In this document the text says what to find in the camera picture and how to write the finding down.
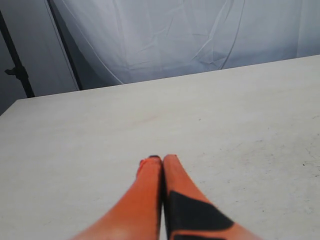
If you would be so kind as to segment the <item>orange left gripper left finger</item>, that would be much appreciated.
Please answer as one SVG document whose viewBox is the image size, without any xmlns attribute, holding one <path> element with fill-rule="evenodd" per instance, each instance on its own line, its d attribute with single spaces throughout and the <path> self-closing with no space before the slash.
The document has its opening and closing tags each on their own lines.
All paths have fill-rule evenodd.
<svg viewBox="0 0 320 240">
<path fill-rule="evenodd" d="M 74 240 L 158 240 L 162 209 L 162 160 L 139 163 L 136 179 L 122 198 Z"/>
</svg>

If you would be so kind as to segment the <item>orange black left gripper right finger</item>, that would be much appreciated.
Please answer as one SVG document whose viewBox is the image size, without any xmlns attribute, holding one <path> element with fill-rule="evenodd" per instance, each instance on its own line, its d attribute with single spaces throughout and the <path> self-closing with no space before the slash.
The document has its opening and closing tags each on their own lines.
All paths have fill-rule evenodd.
<svg viewBox="0 0 320 240">
<path fill-rule="evenodd" d="M 195 185 L 175 154 L 163 159 L 165 227 L 169 240 L 258 240 L 231 220 Z"/>
</svg>

